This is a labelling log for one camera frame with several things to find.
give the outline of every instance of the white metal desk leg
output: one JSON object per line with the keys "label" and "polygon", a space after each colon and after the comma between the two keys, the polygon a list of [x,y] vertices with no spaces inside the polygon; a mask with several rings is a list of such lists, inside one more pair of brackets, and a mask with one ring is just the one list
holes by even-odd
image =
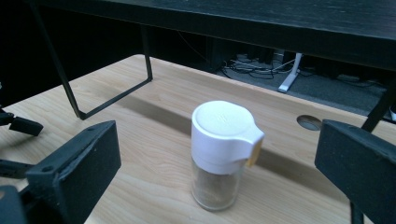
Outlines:
{"label": "white metal desk leg", "polygon": [[286,77],[286,79],[283,81],[282,85],[277,89],[280,92],[286,92],[288,91],[289,87],[293,83],[294,79],[297,78],[297,69],[298,66],[300,65],[300,60],[302,58],[303,54],[302,53],[296,53],[296,59],[294,60],[294,65],[293,68],[291,69],[290,74]]}

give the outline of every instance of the floor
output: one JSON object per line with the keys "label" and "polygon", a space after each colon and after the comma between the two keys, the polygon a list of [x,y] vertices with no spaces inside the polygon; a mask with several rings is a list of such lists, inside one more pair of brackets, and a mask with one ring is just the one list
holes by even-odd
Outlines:
{"label": "floor", "polygon": [[[293,61],[285,65],[276,56],[281,57],[282,52],[276,52],[273,63],[266,64],[259,63],[257,59],[250,60],[246,54],[238,54],[235,60],[228,61],[228,64],[224,62],[216,75],[277,91],[290,73]],[[309,67],[300,67],[297,78],[285,94],[367,116],[385,90],[385,86],[374,79],[362,81],[343,74],[326,77]],[[384,120],[391,122],[389,112]]]}

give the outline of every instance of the white lid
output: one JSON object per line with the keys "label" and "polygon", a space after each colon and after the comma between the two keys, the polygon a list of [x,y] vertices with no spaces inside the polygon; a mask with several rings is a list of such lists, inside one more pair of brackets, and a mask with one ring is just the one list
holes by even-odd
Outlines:
{"label": "white lid", "polygon": [[251,113],[240,105],[211,101],[192,113],[192,158],[209,173],[224,175],[239,170],[263,138]]}

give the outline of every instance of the wood grain surface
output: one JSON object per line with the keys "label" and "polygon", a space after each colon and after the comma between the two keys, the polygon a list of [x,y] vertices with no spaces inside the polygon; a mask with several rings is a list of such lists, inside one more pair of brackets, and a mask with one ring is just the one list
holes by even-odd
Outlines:
{"label": "wood grain surface", "polygon": [[[0,158],[37,163],[83,129],[117,122],[122,166],[87,223],[349,223],[348,200],[314,165],[319,132],[300,115],[361,126],[365,117],[275,91],[152,59],[154,80],[87,120],[76,118],[64,89],[5,108],[44,125],[38,137],[0,129]],[[83,111],[145,79],[137,55],[71,82]],[[207,101],[247,108],[265,133],[258,162],[247,168],[237,201],[217,213],[191,195],[191,113]],[[396,144],[394,125],[375,134]],[[22,189],[25,180],[0,178]]]}

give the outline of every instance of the clear plastic jar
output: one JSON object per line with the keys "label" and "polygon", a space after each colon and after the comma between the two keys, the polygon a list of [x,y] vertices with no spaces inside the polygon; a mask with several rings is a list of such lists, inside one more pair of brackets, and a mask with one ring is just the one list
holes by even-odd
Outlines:
{"label": "clear plastic jar", "polygon": [[244,166],[230,175],[215,175],[198,167],[192,159],[192,196],[208,211],[219,211],[233,205],[243,170]]}

